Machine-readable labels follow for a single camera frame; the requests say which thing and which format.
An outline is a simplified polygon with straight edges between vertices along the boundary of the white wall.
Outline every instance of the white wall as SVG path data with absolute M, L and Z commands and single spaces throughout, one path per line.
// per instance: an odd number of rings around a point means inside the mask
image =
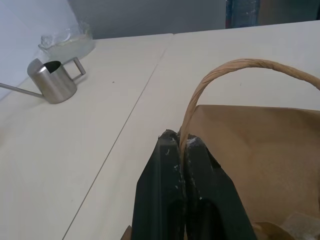
M 19 85 L 41 35 L 76 23 L 67 0 L 0 0 L 0 83 Z M 8 92 L 0 88 L 0 99 Z

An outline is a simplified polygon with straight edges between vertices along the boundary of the table surface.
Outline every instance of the table surface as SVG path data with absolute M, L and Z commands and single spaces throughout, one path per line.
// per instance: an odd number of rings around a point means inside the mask
M 166 129 L 178 131 L 200 80 L 238 58 L 277 61 L 320 76 L 320 21 L 181 33 L 173 36 L 75 217 L 66 240 L 120 239 L 131 225 L 136 183 Z M 200 104 L 320 110 L 308 83 L 269 69 L 244 69 L 214 81 Z
M 0 101 L 0 239 L 64 237 L 172 37 L 97 40 L 63 103 L 17 92 Z

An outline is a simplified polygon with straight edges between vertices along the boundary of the brown paper bag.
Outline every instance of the brown paper bag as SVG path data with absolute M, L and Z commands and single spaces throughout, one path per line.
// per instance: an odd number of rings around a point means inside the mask
M 252 222 L 280 226 L 294 212 L 320 218 L 319 111 L 227 105 L 196 107 L 211 81 L 252 67 L 283 72 L 320 89 L 320 79 L 276 62 L 261 59 L 228 62 L 210 72 L 195 90 L 181 127 L 181 156 L 188 133 L 200 137 L 233 180 Z

